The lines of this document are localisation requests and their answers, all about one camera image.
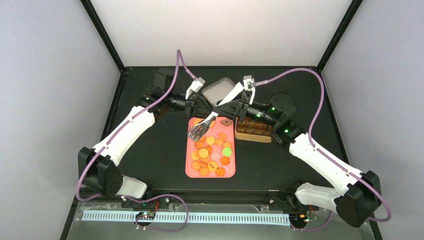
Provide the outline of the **gold cookie tin box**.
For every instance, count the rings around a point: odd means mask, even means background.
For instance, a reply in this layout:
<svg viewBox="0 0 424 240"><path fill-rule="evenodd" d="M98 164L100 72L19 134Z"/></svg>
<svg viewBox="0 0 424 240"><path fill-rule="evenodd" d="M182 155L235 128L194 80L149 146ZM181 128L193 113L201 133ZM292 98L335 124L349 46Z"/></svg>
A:
<svg viewBox="0 0 424 240"><path fill-rule="evenodd" d="M241 121L236 119L234 137L238 140L258 142L258 143L271 143L271 132L274 128L267 124L244 118Z"/></svg>

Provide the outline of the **metal tongs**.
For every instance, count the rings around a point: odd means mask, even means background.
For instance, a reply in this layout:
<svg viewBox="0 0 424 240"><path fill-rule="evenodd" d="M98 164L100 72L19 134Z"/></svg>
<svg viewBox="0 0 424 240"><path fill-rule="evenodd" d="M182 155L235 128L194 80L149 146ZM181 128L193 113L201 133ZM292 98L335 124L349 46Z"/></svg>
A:
<svg viewBox="0 0 424 240"><path fill-rule="evenodd" d="M219 103L219 107L234 100L244 90L244 86L241 82L238 82L234 88L224 97ZM209 130L212 122L216 119L219 114L212 111L204 120L195 124L188 132L187 136L194 142L199 141Z"/></svg>

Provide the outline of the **green round cookie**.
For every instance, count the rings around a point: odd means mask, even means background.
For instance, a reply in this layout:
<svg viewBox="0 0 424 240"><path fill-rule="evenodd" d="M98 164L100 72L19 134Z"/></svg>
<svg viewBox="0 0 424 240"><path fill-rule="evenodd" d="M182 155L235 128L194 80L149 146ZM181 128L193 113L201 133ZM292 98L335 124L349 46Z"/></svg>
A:
<svg viewBox="0 0 424 240"><path fill-rule="evenodd" d="M222 155L223 155L224 157L229 157L229 156L231 156L231 155L232 155L232 153L233 153L233 151L232 151L232 149L231 149L230 147L224 147L224 148L222 149Z"/></svg>

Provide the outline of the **pink plastic tray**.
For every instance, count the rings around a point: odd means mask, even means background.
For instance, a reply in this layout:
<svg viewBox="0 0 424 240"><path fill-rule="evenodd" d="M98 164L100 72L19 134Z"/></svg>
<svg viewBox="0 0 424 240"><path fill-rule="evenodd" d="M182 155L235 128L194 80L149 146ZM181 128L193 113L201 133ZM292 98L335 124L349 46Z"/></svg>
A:
<svg viewBox="0 0 424 240"><path fill-rule="evenodd" d="M232 126L223 126L220 120L225 117L217 117L210 125L207 133L199 140L193 141L187 139L185 173L190 178L231 178L236 173L236 155L235 155L235 131L234 122ZM218 138L218 133L225 133L226 140ZM216 138L214 145L208 145L205 142L206 137L213 136ZM231 148L232 154L225 157L222 154L223 148ZM200 158L197 151L206 148L209 151L207 158ZM211 153L218 152L221 154L219 162L211 160Z"/></svg>

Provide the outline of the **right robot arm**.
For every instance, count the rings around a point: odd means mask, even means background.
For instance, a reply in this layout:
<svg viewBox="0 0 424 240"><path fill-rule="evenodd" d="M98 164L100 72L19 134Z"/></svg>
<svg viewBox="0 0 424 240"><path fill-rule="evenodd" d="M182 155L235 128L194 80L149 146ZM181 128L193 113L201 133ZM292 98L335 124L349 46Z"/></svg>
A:
<svg viewBox="0 0 424 240"><path fill-rule="evenodd" d="M380 178L371 170L364 173L340 160L297 125L291 119L296 108L287 93L275 93L268 104L249 103L244 98L221 101L213 110L227 118L248 118L271 126L270 135L282 149L330 183L330 187L324 187L298 180L284 196L290 209L296 210L302 205L324 208L337 213L348 225L359 228L371 220L374 211L382 205Z"/></svg>

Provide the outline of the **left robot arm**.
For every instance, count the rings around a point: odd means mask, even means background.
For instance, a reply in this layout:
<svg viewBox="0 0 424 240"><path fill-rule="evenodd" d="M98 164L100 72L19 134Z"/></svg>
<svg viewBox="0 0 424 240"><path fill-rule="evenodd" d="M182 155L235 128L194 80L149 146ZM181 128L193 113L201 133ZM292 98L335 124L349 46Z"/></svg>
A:
<svg viewBox="0 0 424 240"><path fill-rule="evenodd" d="M176 110L184 111L186 102L199 95L206 81L190 71L188 74L192 78L190 86L186 90L178 90L178 72L163 72L108 136L92 148L83 147L78 152L79 164L85 164L79 170L75 190L79 201L85 202L100 196L129 199L143 197L148 185L136 177L121 174L118 166L135 141L155 124L161 114L167 112L172 100L175 101Z"/></svg>

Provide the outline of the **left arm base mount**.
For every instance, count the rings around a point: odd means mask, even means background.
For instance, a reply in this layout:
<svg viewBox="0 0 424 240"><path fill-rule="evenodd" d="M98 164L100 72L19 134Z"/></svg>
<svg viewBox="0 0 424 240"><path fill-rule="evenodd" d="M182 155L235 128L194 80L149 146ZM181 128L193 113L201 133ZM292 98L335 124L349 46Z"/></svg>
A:
<svg viewBox="0 0 424 240"><path fill-rule="evenodd" d="M165 195L162 197L154 197L153 200L148 201L149 198L146 199L135 199L132 200L127 196L121 196L119 200L122 201L122 208L131 208L136 210L148 210L148 211L157 211L158 209L167 208L169 203L171 202L172 197L170 195Z"/></svg>

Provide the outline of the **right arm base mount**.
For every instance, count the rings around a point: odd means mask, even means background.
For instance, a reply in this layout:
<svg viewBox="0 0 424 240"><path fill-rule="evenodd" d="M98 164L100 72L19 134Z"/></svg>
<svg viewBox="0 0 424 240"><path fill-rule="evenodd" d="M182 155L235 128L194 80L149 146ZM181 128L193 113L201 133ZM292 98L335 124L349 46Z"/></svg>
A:
<svg viewBox="0 0 424 240"><path fill-rule="evenodd" d="M288 213L306 213L320 210L318 206L300 203L292 192L270 191L266 199L271 210L282 210Z"/></svg>

